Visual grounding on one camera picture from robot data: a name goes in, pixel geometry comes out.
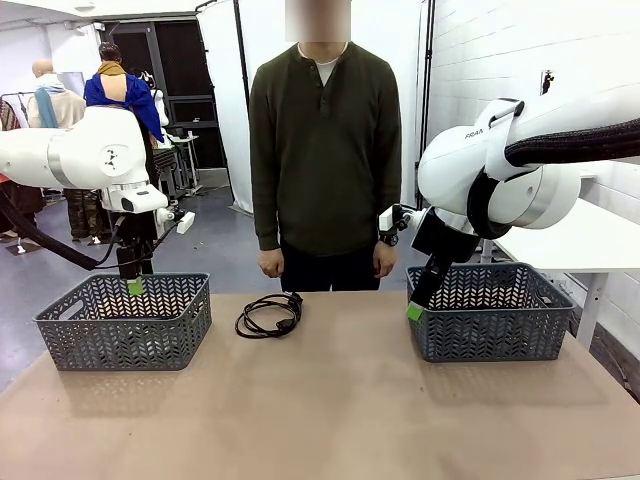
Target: floor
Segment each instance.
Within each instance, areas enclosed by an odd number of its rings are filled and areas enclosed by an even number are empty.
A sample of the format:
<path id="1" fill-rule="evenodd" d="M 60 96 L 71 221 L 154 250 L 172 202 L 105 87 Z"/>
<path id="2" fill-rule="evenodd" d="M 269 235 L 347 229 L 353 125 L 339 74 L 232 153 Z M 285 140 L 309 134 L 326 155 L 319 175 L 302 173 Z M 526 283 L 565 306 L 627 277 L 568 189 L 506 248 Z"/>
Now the floor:
<path id="1" fill-rule="evenodd" d="M 215 293 L 278 291 L 278 281 L 265 277 L 257 266 L 253 219 L 231 205 L 228 188 L 185 200 L 183 208 L 196 213 L 196 222 L 186 235 L 172 234 L 158 249 L 156 271 L 209 273 Z M 64 201 L 47 207 L 38 216 L 40 229 L 83 253 L 102 257 L 106 246 L 71 243 L 66 208 Z M 424 264 L 410 240 L 410 235 L 401 238 L 401 262 L 382 289 L 405 290 L 404 269 Z M 90 275 L 46 250 L 14 257 L 5 246 L 0 245 L 0 392 L 45 350 L 34 315 Z"/>

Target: black pants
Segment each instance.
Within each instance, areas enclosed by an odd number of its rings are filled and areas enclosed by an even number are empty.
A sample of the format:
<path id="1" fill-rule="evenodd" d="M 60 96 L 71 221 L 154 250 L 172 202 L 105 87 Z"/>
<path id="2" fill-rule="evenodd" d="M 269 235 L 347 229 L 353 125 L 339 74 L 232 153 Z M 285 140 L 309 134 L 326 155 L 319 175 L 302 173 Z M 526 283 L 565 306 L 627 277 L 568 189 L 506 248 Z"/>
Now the black pants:
<path id="1" fill-rule="evenodd" d="M 314 257 L 282 240 L 284 274 L 280 279 L 285 292 L 357 292 L 378 290 L 373 250 L 375 244 L 335 257 Z"/>
<path id="2" fill-rule="evenodd" d="M 97 192 L 91 190 L 64 190 L 69 212 L 69 225 L 73 238 L 102 237 L 108 234 L 102 223 L 102 205 Z"/>

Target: white wall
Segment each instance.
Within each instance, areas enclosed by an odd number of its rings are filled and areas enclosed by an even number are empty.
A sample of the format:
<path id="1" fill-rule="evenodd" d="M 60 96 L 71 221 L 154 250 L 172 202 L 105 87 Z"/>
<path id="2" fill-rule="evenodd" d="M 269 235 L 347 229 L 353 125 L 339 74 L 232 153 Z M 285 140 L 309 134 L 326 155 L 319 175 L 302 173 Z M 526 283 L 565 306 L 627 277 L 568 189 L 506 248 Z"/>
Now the white wall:
<path id="1" fill-rule="evenodd" d="M 64 25 L 50 25 L 46 31 L 57 72 L 82 72 L 86 81 L 98 71 L 100 38 L 93 26 L 69 30 Z"/>
<path id="2" fill-rule="evenodd" d="M 41 27 L 0 32 L 0 94 L 33 90 L 31 65 L 50 56 L 47 34 Z"/>
<path id="3" fill-rule="evenodd" d="M 552 92 L 639 81 L 639 25 L 637 0 L 438 0 L 429 138 L 496 97 L 538 96 L 542 70 Z M 584 198 L 640 223 L 640 167 L 599 168 Z M 640 274 L 612 275 L 606 297 L 601 323 L 640 357 Z"/>

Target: white backdrop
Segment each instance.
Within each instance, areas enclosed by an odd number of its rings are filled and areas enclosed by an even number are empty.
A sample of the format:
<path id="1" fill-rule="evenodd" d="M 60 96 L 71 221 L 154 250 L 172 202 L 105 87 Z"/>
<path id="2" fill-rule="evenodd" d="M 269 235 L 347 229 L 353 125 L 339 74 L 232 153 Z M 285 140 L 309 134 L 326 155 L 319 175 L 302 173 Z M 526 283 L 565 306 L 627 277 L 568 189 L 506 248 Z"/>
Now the white backdrop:
<path id="1" fill-rule="evenodd" d="M 229 166 L 236 206 L 253 212 L 249 160 L 249 115 L 233 1 L 211 4 L 198 15 L 207 52 L 209 75 L 215 87 L 220 134 Z"/>
<path id="2" fill-rule="evenodd" d="M 402 200 L 414 203 L 419 159 L 416 135 L 420 16 L 422 0 L 353 0 L 352 37 L 361 47 L 389 62 L 398 80 L 403 124 Z M 249 86 L 260 65 L 282 53 L 285 41 L 284 0 L 240 0 Z M 233 2 L 223 0 L 198 15 L 207 62 L 216 87 L 220 130 L 238 206 L 253 211 L 249 163 L 248 116 L 242 85 Z"/>

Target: wristwatch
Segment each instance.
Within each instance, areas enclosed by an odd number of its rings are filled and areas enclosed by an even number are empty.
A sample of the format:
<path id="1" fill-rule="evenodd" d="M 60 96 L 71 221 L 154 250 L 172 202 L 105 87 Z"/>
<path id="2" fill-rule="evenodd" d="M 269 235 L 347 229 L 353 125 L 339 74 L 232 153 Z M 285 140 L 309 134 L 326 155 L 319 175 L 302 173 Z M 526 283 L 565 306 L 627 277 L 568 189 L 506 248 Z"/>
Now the wristwatch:
<path id="1" fill-rule="evenodd" d="M 380 234 L 380 241 L 382 243 L 386 243 L 390 247 L 395 247 L 398 244 L 398 235 L 397 234 Z"/>

